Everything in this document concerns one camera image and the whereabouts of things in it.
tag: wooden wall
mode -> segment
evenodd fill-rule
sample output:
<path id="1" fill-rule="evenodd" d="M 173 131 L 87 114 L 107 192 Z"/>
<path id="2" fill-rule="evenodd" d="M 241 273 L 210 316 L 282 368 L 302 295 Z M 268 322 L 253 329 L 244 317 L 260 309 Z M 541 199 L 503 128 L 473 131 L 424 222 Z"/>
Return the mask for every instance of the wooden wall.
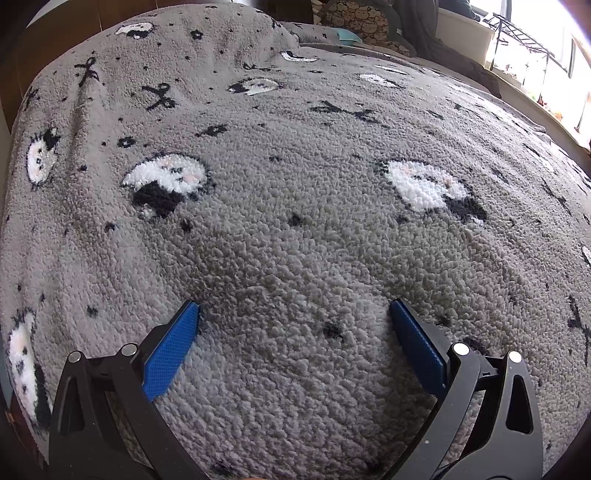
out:
<path id="1" fill-rule="evenodd" d="M 31 24 L 0 63 L 0 99 L 8 128 L 37 73 L 92 35 L 157 8 L 231 1 L 259 8 L 276 20 L 312 23 L 309 0 L 68 0 Z"/>

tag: teal cloth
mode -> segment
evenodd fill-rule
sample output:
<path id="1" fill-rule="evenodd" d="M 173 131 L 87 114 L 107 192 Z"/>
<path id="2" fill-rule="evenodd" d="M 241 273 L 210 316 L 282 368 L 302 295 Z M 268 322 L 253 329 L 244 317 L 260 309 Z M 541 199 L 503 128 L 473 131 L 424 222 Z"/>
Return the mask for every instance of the teal cloth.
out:
<path id="1" fill-rule="evenodd" d="M 339 34 L 339 40 L 344 45 L 353 45 L 356 42 L 363 43 L 363 39 L 361 39 L 358 35 L 355 35 L 351 30 L 347 30 L 346 28 L 334 28 Z"/>

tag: drying rack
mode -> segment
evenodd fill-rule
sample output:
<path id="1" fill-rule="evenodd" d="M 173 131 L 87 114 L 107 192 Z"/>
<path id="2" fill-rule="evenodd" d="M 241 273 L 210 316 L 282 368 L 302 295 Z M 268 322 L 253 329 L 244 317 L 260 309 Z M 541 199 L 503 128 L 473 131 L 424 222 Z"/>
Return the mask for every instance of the drying rack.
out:
<path id="1" fill-rule="evenodd" d="M 556 60 L 556 57 L 554 56 L 554 54 L 550 50 L 548 50 L 540 42 L 538 42 L 534 37 L 532 37 L 528 33 L 524 32 L 520 27 L 511 23 L 509 20 L 507 20 L 502 15 L 493 14 L 492 18 L 490 18 L 488 20 L 484 20 L 484 22 L 487 23 L 491 29 L 493 29 L 497 32 L 495 53 L 494 53 L 492 60 L 491 60 L 491 66 L 489 68 L 490 71 L 492 71 L 492 69 L 494 68 L 494 65 L 495 65 L 496 51 L 499 48 L 499 43 L 503 43 L 505 45 L 507 44 L 506 40 L 501 40 L 501 34 L 517 41 L 517 43 L 519 43 L 519 45 L 527 48 L 527 50 L 530 53 L 541 53 L 541 54 L 545 55 L 546 64 L 544 66 L 544 78 L 542 80 L 542 86 L 540 87 L 540 95 L 538 97 L 538 102 L 540 102 L 541 98 L 542 98 L 542 90 L 544 88 L 544 82 L 546 80 L 546 71 L 548 70 L 548 63 L 550 62 L 550 60 L 552 60 L 556 65 L 558 65 L 558 67 L 561 68 L 565 73 L 569 72 L 567 69 L 565 69 L 560 64 L 560 62 L 558 60 Z M 525 66 L 525 75 L 523 77 L 523 82 L 521 82 L 522 85 L 525 84 L 525 77 L 527 76 L 527 68 L 528 68 L 528 65 Z"/>

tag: blue gripper pad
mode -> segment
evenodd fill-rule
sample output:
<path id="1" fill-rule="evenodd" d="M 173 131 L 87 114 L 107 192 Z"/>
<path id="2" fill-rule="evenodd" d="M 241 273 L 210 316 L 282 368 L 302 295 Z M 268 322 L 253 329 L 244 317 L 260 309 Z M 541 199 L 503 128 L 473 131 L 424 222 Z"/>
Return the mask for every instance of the blue gripper pad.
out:
<path id="1" fill-rule="evenodd" d="M 390 304 L 390 316 L 402 351 L 425 391 L 437 398 L 447 392 L 447 368 L 419 323 L 400 300 Z"/>
<path id="2" fill-rule="evenodd" d="M 150 401 L 167 391 L 191 348 L 199 325 L 199 305 L 189 303 L 173 322 L 144 365 L 142 386 Z"/>

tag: gray fleece blanket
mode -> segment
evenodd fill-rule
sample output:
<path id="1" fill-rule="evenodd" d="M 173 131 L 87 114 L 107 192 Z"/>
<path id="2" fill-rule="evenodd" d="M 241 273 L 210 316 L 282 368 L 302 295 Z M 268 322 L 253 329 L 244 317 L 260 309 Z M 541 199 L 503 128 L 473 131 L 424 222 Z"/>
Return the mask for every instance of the gray fleece blanket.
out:
<path id="1" fill-rule="evenodd" d="M 202 325 L 155 404 L 214 478 L 392 465 L 434 404 L 389 322 L 397 297 L 481 353 L 520 351 L 545 468 L 570 443 L 591 407 L 591 181 L 492 95 L 329 47 L 254 9 L 187 5 L 37 76 L 0 314 L 42 452 L 68 353 L 112 355 L 185 299 Z"/>

